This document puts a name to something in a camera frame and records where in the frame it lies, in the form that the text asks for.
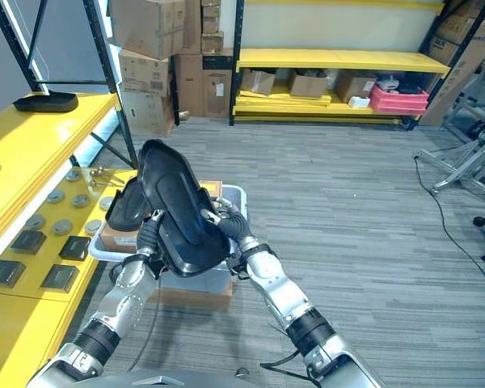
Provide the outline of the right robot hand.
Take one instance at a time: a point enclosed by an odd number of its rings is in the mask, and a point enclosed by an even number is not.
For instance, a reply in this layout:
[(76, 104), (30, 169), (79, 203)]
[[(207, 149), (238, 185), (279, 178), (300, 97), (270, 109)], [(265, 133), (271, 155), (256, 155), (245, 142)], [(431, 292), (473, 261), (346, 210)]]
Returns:
[(208, 209), (202, 209), (200, 214), (207, 222), (215, 225), (227, 238), (237, 243), (242, 242), (245, 238), (254, 238), (247, 219), (240, 213), (237, 206), (224, 197), (218, 197), (217, 202), (225, 211), (225, 216), (221, 217)]

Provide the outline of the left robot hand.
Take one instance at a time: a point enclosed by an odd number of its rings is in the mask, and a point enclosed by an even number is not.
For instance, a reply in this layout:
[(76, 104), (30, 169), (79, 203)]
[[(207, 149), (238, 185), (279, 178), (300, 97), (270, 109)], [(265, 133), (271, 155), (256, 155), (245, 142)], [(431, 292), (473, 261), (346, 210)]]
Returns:
[(158, 250), (158, 231), (165, 212), (155, 209), (146, 217), (137, 232), (137, 253), (151, 256)]

